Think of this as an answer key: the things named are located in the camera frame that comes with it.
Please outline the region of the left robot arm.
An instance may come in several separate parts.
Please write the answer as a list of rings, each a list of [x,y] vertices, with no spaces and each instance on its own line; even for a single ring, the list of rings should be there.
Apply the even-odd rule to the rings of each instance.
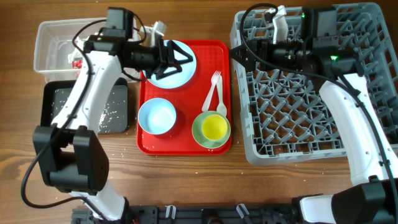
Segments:
[[[45,185],[81,200],[97,223],[136,223],[126,197],[108,180],[109,159],[98,139],[98,126],[109,94],[127,68],[144,71],[160,80],[182,71],[193,55],[182,52],[174,41],[164,41],[155,28],[143,28],[153,42],[134,40],[136,15],[111,7],[102,28],[79,48],[83,56],[80,74],[67,102],[47,126],[36,127],[33,166],[39,166]]]

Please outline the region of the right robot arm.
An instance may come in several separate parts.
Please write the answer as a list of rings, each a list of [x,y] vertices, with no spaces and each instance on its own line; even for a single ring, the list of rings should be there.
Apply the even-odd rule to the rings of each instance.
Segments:
[[[291,223],[396,223],[397,95],[382,12],[367,4],[259,3],[230,33],[246,159],[254,165],[346,156],[352,186],[294,198]]]

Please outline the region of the light blue bowl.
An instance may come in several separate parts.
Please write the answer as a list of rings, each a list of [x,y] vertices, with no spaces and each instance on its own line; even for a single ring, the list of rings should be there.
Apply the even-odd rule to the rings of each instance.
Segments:
[[[172,129],[177,119],[177,112],[170,101],[153,98],[139,108],[137,118],[145,132],[160,135]]]

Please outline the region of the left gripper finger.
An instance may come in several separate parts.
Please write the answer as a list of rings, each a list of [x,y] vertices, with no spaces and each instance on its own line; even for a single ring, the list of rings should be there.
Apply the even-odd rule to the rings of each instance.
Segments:
[[[180,65],[176,64],[176,65],[156,68],[154,71],[154,75],[155,75],[156,80],[161,80],[163,78],[174,75],[181,71],[182,71],[182,67]]]
[[[177,64],[186,64],[193,61],[193,50],[187,44],[178,40],[168,40],[166,46],[171,50],[169,55]]]

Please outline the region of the white plastic spoon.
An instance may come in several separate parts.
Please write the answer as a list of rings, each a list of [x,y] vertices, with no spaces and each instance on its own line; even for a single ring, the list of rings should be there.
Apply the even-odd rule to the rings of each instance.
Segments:
[[[216,84],[216,87],[217,87],[218,101],[219,101],[218,102],[218,106],[216,108],[216,111],[219,114],[221,114],[223,116],[226,116],[228,110],[227,110],[227,108],[226,108],[226,106],[225,106],[225,104],[223,102],[223,78],[222,78],[222,76],[219,77],[218,82]]]

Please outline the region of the white napkin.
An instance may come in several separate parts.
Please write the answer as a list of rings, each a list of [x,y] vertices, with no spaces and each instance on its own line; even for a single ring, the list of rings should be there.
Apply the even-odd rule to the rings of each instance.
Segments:
[[[81,40],[79,37],[76,40],[77,46],[82,50],[85,40]],[[73,63],[77,60],[82,60],[83,55],[78,49],[74,49],[71,54],[68,54],[68,63]]]

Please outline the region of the yellow plastic cup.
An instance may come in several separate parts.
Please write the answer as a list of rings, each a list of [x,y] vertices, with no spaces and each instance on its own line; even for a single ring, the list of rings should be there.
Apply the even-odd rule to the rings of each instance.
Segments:
[[[208,115],[202,122],[201,131],[210,141],[223,139],[228,132],[228,123],[222,115]]]

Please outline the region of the red snack wrapper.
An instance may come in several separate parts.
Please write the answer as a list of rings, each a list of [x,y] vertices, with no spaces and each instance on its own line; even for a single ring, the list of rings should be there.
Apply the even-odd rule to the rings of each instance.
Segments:
[[[83,65],[83,59],[82,58],[76,58],[73,62],[72,62],[72,68],[73,69],[81,69]]]

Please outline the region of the food scraps and rice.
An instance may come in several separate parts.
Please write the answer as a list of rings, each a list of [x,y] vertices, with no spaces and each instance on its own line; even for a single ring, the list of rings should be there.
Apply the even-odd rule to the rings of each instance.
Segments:
[[[127,93],[114,92],[110,94],[99,120],[98,133],[124,132],[128,124],[127,112]]]

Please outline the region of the pink plastic fork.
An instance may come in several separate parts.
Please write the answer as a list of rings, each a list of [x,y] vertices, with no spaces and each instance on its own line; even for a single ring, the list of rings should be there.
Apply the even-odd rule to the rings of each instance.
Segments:
[[[210,103],[211,103],[211,99],[213,97],[213,93],[214,93],[214,89],[216,84],[218,83],[218,80],[220,79],[221,76],[221,72],[220,71],[216,71],[212,77],[211,77],[211,87],[210,90],[205,98],[205,101],[203,103],[203,106],[201,107],[202,112],[204,111],[208,111],[209,107],[210,107]]]

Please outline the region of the green bowl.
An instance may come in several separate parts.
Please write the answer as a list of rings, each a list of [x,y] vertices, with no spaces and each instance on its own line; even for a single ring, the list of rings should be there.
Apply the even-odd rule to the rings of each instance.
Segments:
[[[231,134],[231,126],[230,126],[230,123],[229,123],[228,119],[225,116],[222,115],[224,117],[224,119],[228,123],[228,132],[227,132],[226,136],[223,139],[220,139],[218,141],[210,141],[209,139],[204,137],[204,135],[202,134],[201,125],[202,125],[203,120],[208,115],[211,115],[211,114],[221,115],[221,114],[219,114],[216,111],[206,111],[206,112],[202,112],[201,114],[199,114],[195,118],[195,120],[194,120],[194,122],[192,124],[192,135],[193,135],[194,140],[200,146],[205,147],[207,149],[216,149],[216,148],[219,148],[219,147],[223,146],[228,141],[228,139],[230,137],[230,134]]]

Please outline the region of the light blue plate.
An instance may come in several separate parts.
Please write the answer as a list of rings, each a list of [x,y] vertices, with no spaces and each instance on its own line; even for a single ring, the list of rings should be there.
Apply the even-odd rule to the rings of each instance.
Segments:
[[[178,88],[186,84],[194,75],[195,70],[197,68],[197,59],[193,52],[193,50],[181,41],[173,40],[184,52],[188,53],[192,56],[193,61],[185,63],[181,65],[182,71],[170,75],[168,77],[162,78],[157,80],[155,75],[152,75],[149,79],[149,82],[156,87],[163,88],[163,89],[173,89]]]

